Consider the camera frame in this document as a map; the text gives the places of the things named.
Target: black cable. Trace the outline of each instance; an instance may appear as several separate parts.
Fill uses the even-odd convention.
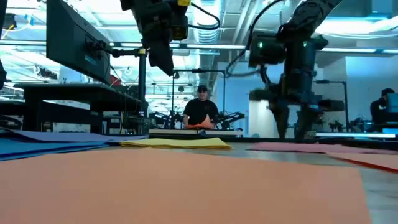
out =
[[[238,54],[238,56],[236,56],[234,59],[232,59],[232,61],[227,65],[226,67],[226,73],[229,77],[245,77],[245,76],[249,76],[249,75],[253,75],[258,73],[260,70],[256,70],[253,72],[247,72],[247,73],[231,73],[229,70],[232,67],[232,65],[234,65],[245,53],[245,51],[249,50],[250,48],[250,44],[253,38],[253,32],[254,32],[254,27],[256,26],[256,23],[258,22],[258,20],[260,19],[260,17],[266,12],[268,11],[272,6],[274,6],[275,4],[277,4],[278,2],[281,2],[284,0],[275,0],[272,3],[270,3],[269,5],[267,5],[264,9],[261,10],[261,12],[254,18],[253,23],[250,26],[250,30],[249,30],[249,37],[248,37],[248,42],[246,43],[245,48],[240,51],[240,53]]]
[[[218,28],[220,28],[221,22],[218,17],[216,17],[215,15],[211,14],[210,12],[204,10],[200,6],[196,5],[195,3],[191,3],[191,5],[197,9],[199,9],[201,12],[205,13],[206,15],[213,17],[217,21],[217,25],[215,25],[215,26],[196,26],[196,25],[189,24],[188,25],[189,27],[195,28],[195,29],[201,29],[201,30],[217,30]]]

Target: pink paper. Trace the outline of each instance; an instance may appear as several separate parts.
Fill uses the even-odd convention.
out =
[[[398,154],[398,151],[383,149],[367,149],[358,147],[348,147],[332,144],[296,144],[296,143],[279,143],[279,142],[261,142],[253,145],[251,150],[257,151],[288,151],[288,152],[309,152],[309,153],[326,153],[326,152],[348,152],[348,153],[372,153],[372,154]]]

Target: ceiling pipe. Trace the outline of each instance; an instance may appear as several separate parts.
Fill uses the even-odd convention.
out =
[[[241,35],[239,36],[238,41],[235,44],[242,44],[244,38],[246,37],[246,34],[249,31],[250,25],[254,19],[254,16],[256,15],[257,9],[259,7],[259,5],[262,4],[262,0],[256,0],[256,2],[253,5],[253,8],[250,11],[249,17],[246,20],[246,23],[244,25],[244,29],[241,32]]]
[[[242,13],[241,13],[241,15],[239,17],[239,21],[238,21],[238,24],[236,25],[236,30],[234,32],[234,36],[232,38],[232,44],[235,44],[236,39],[238,38],[238,35],[239,35],[240,31],[241,31],[244,19],[246,18],[246,14],[248,13],[248,10],[249,10],[249,7],[250,7],[251,3],[252,3],[251,0],[245,0],[245,2],[244,2],[244,6],[242,8]]]

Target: ceiling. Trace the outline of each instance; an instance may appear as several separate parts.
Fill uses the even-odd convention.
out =
[[[218,14],[221,18],[221,28],[219,31],[212,33],[215,38],[211,43],[207,44],[234,44],[244,45],[248,36],[249,26],[254,17],[260,10],[272,0],[207,0],[213,7],[206,7],[212,13]],[[387,9],[379,6],[378,3],[393,2]],[[90,24],[95,26],[103,35],[112,42],[140,42],[141,35],[137,29],[136,22],[131,11],[122,11],[119,0],[69,0],[69,5],[79,12]],[[276,4],[268,12],[266,12],[259,22],[256,24],[257,30],[265,30],[275,32],[281,22],[286,21],[291,12],[294,10],[298,0],[286,0],[285,3]],[[343,0],[330,15],[332,18],[344,18],[347,21],[357,21],[364,17],[372,17],[380,21],[387,17],[392,17],[398,11],[398,3],[389,0]],[[2,40],[45,40],[46,38],[46,3],[38,0],[8,0],[7,13],[16,15],[17,28],[2,32]],[[198,21],[212,24],[212,18],[196,12],[192,7],[188,8],[188,21],[194,24]],[[322,32],[330,41],[329,47],[378,47],[392,48],[398,44],[397,29],[385,30],[373,33],[373,36],[353,36],[334,34],[336,27],[324,27]],[[348,30],[359,29],[357,24],[348,26]],[[188,39],[184,43],[203,44],[205,41],[203,35],[197,30],[190,29]],[[21,46],[21,45],[0,45],[1,60],[8,72],[7,79],[14,82],[42,82],[48,78],[43,78],[38,73],[37,67],[46,68],[54,73],[60,72],[60,65],[45,57],[45,46]],[[217,62],[227,62],[236,51],[230,53],[230,50],[195,50],[181,49],[174,50],[174,65],[178,69],[192,68],[216,68]],[[344,55],[336,55],[333,57],[328,53],[320,53],[317,57],[317,63],[325,66],[337,60]],[[112,58],[111,64],[115,68],[116,73],[121,77],[126,85],[137,83],[138,58],[135,57],[119,57]],[[151,98],[158,99],[158,102],[166,109],[170,105],[164,98],[172,92],[172,79],[161,72],[156,67],[150,67],[147,63],[147,94],[154,96]],[[179,92],[177,87],[175,93],[192,96],[195,94],[195,87],[199,84],[206,84],[211,89],[214,85],[216,74],[192,74],[181,73],[180,78],[176,80],[177,86],[184,86],[184,92]]]

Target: computer monitor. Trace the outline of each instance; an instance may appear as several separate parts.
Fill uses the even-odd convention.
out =
[[[398,115],[398,93],[387,94],[387,112]]]
[[[47,1],[47,58],[109,84],[110,55],[89,44],[109,40],[63,0]]]

